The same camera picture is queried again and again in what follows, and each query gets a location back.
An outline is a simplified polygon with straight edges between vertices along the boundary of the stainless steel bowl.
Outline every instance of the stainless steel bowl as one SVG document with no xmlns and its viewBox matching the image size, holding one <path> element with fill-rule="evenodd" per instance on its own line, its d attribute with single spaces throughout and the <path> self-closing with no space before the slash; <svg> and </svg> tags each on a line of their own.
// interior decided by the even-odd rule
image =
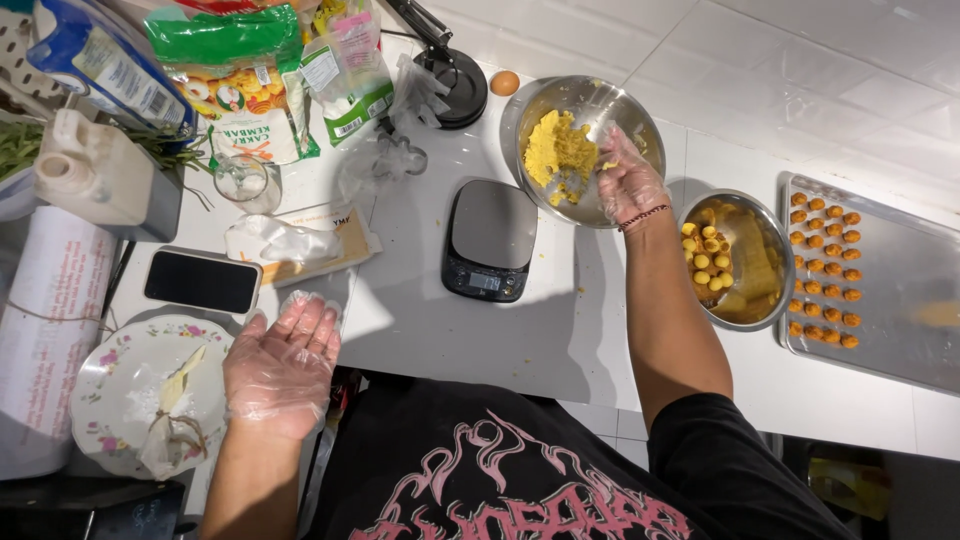
<svg viewBox="0 0 960 540">
<path fill-rule="evenodd" d="M 733 286 L 715 307 L 704 306 L 710 322 L 727 330 L 758 331 L 780 319 L 793 297 L 797 269 L 777 216 L 733 189 L 705 193 L 678 215 L 678 227 L 713 225 L 731 243 Z"/>
<path fill-rule="evenodd" d="M 577 205 L 561 201 L 557 207 L 551 206 L 549 197 L 557 190 L 560 175 L 553 182 L 540 187 L 528 175 L 523 167 L 523 154 L 527 150 L 530 134 L 540 119 L 552 110 L 563 113 L 569 110 L 573 114 L 571 128 L 590 125 L 587 139 L 594 142 L 600 136 L 602 128 L 616 122 L 627 135 L 639 134 L 647 143 L 644 155 L 654 169 L 663 176 L 666 170 L 666 155 L 663 152 L 663 140 L 650 114 L 630 94 L 617 86 L 595 77 L 574 75 L 554 79 L 537 91 L 523 110 L 516 124 L 516 159 L 518 161 L 523 188 L 541 208 L 553 212 L 562 219 L 577 225 L 586 225 L 594 229 L 611 229 L 616 225 L 600 209 L 596 194 L 596 181 L 590 175 L 588 191 Z"/>
</svg>

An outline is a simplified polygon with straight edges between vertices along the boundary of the smartphone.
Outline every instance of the smartphone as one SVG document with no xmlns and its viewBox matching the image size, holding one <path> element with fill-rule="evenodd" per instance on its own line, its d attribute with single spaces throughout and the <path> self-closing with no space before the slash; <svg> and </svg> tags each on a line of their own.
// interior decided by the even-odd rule
<svg viewBox="0 0 960 540">
<path fill-rule="evenodd" d="M 150 260 L 143 295 L 178 306 L 244 314 L 256 306 L 263 269 L 216 254 L 160 248 Z"/>
</svg>

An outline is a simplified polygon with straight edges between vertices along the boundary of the pink graphic print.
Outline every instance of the pink graphic print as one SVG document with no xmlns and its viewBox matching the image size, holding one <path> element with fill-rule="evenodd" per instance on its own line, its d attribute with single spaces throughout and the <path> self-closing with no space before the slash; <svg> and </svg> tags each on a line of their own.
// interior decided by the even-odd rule
<svg viewBox="0 0 960 540">
<path fill-rule="evenodd" d="M 491 540 L 496 535 L 491 535 L 489 527 L 499 527 L 503 538 L 511 540 L 552 538 L 564 532 L 577 540 L 589 540 L 592 531 L 598 531 L 610 539 L 623 540 L 624 531 L 636 526 L 640 526 L 650 540 L 685 540 L 692 534 L 693 529 L 686 517 L 669 504 L 620 487 L 588 464 L 585 470 L 575 453 L 540 442 L 526 431 L 501 420 L 489 409 L 487 412 L 493 420 L 481 420 L 473 427 L 459 424 L 454 428 L 453 451 L 437 448 L 425 455 L 420 461 L 423 472 L 412 473 L 401 479 L 394 487 L 391 498 L 384 504 L 376 523 L 365 530 L 355 529 L 350 540 L 396 540 L 402 532 L 420 540 L 447 538 L 442 527 L 423 519 L 427 504 L 413 510 L 409 523 L 403 524 L 403 508 L 398 500 L 401 496 L 418 499 L 429 489 L 432 502 L 443 505 L 444 484 L 463 457 L 463 440 L 480 449 L 476 465 L 493 479 L 501 495 L 507 489 L 507 479 L 500 472 L 500 461 L 510 454 L 522 452 L 528 445 L 539 448 L 542 457 L 561 475 L 566 476 L 567 468 L 571 468 L 579 481 L 569 481 L 539 502 L 528 503 L 500 497 L 502 506 L 481 503 L 470 511 L 469 508 L 463 508 L 459 501 L 453 501 L 446 506 L 446 516 L 458 531 L 449 537 L 450 540 Z M 484 426 L 494 428 L 496 436 L 493 439 L 479 434 Z M 509 446 L 511 443 L 507 442 L 508 438 L 516 441 L 513 446 Z M 436 462 L 438 456 L 442 458 L 440 463 L 431 467 L 431 462 Z"/>
</svg>

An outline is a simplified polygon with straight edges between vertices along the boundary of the black phone screen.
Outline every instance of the black phone screen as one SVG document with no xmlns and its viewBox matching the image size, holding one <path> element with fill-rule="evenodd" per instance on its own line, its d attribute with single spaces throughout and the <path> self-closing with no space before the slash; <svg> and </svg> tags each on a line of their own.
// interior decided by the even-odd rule
<svg viewBox="0 0 960 540">
<path fill-rule="evenodd" d="M 250 266 L 157 251 L 143 294 L 160 302 L 230 313 L 246 313 L 257 290 L 258 272 Z"/>
</svg>

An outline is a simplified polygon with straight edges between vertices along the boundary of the floral plate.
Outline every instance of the floral plate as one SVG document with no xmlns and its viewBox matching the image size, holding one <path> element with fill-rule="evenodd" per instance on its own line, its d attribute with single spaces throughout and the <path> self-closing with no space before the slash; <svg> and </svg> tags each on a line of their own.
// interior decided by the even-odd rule
<svg viewBox="0 0 960 540">
<path fill-rule="evenodd" d="M 224 438 L 224 376 L 221 364 L 233 337 L 219 326 L 184 315 L 164 315 L 126 326 L 90 353 L 70 395 L 73 438 L 108 472 L 152 479 L 136 458 L 156 418 L 162 382 L 181 368 L 201 345 L 204 359 L 187 375 L 186 390 L 171 416 L 200 424 L 207 456 L 216 455 Z M 173 423 L 172 435 L 199 442 L 185 424 Z M 204 454 L 182 443 L 169 443 L 174 474 L 204 462 Z"/>
</svg>

